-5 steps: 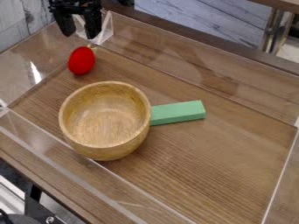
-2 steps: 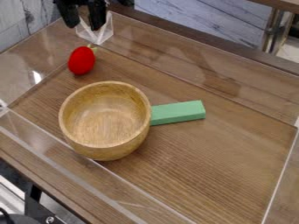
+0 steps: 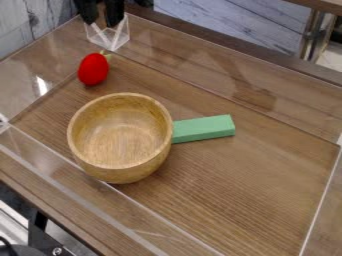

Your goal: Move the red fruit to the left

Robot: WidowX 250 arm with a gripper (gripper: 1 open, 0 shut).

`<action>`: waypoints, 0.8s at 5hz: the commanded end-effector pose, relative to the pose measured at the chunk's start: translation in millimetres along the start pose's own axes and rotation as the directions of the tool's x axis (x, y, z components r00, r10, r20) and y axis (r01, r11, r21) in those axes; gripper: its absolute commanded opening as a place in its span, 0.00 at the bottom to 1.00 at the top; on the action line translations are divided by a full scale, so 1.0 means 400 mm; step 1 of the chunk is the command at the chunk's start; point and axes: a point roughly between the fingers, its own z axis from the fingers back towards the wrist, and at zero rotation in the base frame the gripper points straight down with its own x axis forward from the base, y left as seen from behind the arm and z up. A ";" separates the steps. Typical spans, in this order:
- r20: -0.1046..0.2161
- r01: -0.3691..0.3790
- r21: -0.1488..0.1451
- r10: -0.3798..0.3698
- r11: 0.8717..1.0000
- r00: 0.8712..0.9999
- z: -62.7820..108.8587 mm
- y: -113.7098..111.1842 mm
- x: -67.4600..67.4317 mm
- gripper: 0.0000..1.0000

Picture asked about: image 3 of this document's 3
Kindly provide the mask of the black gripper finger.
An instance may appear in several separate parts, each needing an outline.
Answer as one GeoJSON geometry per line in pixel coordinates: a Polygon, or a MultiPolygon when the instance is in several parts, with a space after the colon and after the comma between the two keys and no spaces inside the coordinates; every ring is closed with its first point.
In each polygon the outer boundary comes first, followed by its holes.
{"type": "Polygon", "coordinates": [[[125,0],[105,0],[106,23],[109,27],[116,27],[125,18],[125,0]]]}
{"type": "Polygon", "coordinates": [[[97,0],[74,0],[74,3],[83,21],[91,25],[100,17],[97,0]]]}

